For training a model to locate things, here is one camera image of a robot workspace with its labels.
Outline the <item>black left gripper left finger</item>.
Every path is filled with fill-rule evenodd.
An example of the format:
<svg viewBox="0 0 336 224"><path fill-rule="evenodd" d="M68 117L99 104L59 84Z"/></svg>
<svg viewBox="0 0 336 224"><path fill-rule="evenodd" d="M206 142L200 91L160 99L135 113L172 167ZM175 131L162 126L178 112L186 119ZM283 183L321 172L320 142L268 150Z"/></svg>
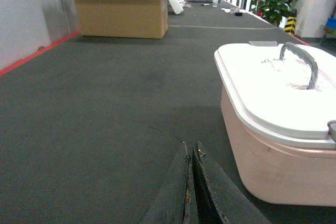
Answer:
<svg viewBox="0 0 336 224"><path fill-rule="evenodd" d="M182 142L165 180L140 223L190 223L192 164Z"/></svg>

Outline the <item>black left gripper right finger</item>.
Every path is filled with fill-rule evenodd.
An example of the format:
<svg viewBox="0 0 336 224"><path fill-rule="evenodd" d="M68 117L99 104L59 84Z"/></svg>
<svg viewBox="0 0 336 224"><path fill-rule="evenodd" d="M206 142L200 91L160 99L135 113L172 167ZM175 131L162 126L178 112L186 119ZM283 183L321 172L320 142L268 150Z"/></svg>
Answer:
<svg viewBox="0 0 336 224"><path fill-rule="evenodd" d="M192 172L199 223L270 223L201 142L193 146Z"/></svg>

